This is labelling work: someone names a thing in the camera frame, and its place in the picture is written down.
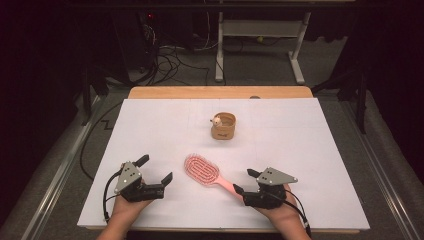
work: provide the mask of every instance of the wooden cup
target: wooden cup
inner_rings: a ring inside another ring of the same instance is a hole
[[[234,131],[236,129],[236,117],[227,112],[220,112],[215,114],[214,117],[220,116],[222,125],[212,125],[211,133],[212,137],[217,140],[230,140],[234,137]]]

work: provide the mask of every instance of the metal stand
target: metal stand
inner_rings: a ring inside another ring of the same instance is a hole
[[[297,57],[303,38],[308,28],[310,12],[305,13],[303,21],[249,21],[224,20],[223,13],[219,13],[218,23],[218,51],[216,56],[215,81],[224,80],[224,53],[222,50],[223,36],[263,36],[263,37],[296,37],[294,51],[288,52],[288,57],[299,85],[305,84]]]

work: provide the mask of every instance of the white table surface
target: white table surface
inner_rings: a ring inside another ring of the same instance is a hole
[[[232,140],[215,140],[209,121],[218,112],[237,118]],[[105,226],[102,197],[121,163],[150,155],[139,170],[154,184],[173,172],[165,198],[147,207],[133,228],[181,231],[274,231],[256,210],[219,185],[205,187],[184,172],[198,153],[222,176],[256,191],[246,169],[273,167],[299,179],[291,184],[313,230],[365,230],[368,221],[328,128],[319,102],[300,99],[127,99],[82,210],[78,226]],[[113,195],[117,178],[108,196]],[[114,200],[108,201],[109,213]]]

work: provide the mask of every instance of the table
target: table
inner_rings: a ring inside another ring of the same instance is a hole
[[[195,149],[217,164],[225,178],[247,191],[258,188],[247,168],[263,171],[271,164],[297,177],[299,182],[292,190],[301,199],[314,232],[369,229],[319,103],[307,87],[137,87],[128,98],[79,226],[104,227],[101,198],[107,179],[122,162],[150,154],[151,160],[140,169],[147,182],[157,183],[170,171],[174,180],[165,190],[165,198],[145,209],[134,229],[275,231],[266,218],[218,186],[206,188],[184,173],[184,158]],[[223,142],[210,137],[208,118],[217,110],[231,110],[238,117],[234,139]],[[249,120],[249,111],[273,118]],[[256,131],[256,126],[263,127]],[[332,197],[325,197],[326,192]],[[112,206],[113,201],[109,201],[108,209]]]

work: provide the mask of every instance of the gray carpet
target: gray carpet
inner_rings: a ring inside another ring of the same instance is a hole
[[[343,44],[344,41],[325,43],[320,40],[303,44],[299,62],[307,86],[311,87],[328,79]],[[224,57],[226,85],[296,85],[286,57],[286,51],[291,50],[293,47],[293,40],[281,41],[273,46],[245,44],[243,51],[234,53],[234,51],[240,49],[240,45],[237,42],[228,42],[225,47],[228,52],[226,52]],[[213,50],[195,53],[178,50],[178,57],[185,64],[202,69],[180,65],[178,73],[173,77],[174,79],[169,79],[159,85],[205,85],[206,70],[204,68],[210,68],[206,78],[207,85],[224,84],[214,81],[215,54]],[[161,68],[166,70],[170,66],[164,64]],[[139,73],[133,71],[132,77],[139,77]],[[110,94],[104,99],[97,116],[100,117],[113,106],[116,106],[117,103],[127,97],[127,94],[128,89],[112,88]],[[317,97],[320,100],[353,185],[361,199],[371,230],[353,235],[314,233],[313,238],[330,240],[405,239],[395,216],[392,214],[392,209],[387,204],[387,198],[381,190],[381,185],[370,167],[369,156],[364,149],[361,136],[357,134],[349,114],[346,113],[345,104],[337,100],[335,91],[322,91],[322,93],[317,94]],[[109,120],[109,126],[113,126],[119,113],[119,108],[120,106],[115,107],[102,120]],[[80,113],[39,166],[31,183],[28,184],[20,201],[1,229],[0,239],[21,239],[54,174],[59,168],[61,159],[66,156],[66,151],[74,144],[77,133],[81,129],[81,122],[82,116]],[[82,155],[83,166],[91,176],[95,176],[112,132],[110,129],[105,129],[105,124],[106,122],[100,121],[95,126]],[[384,170],[405,204],[412,222],[416,226],[423,226],[423,186],[403,158],[391,137],[390,131],[381,119],[378,108],[375,106],[370,94],[368,94],[367,99],[366,131],[367,138],[375,154],[379,159],[383,160]],[[94,239],[99,234],[98,231],[76,226],[90,186],[91,180],[83,174],[79,165],[79,155],[77,155],[72,172],[39,239]],[[278,235],[273,234],[155,232],[136,234],[139,235],[140,239],[279,239]]]

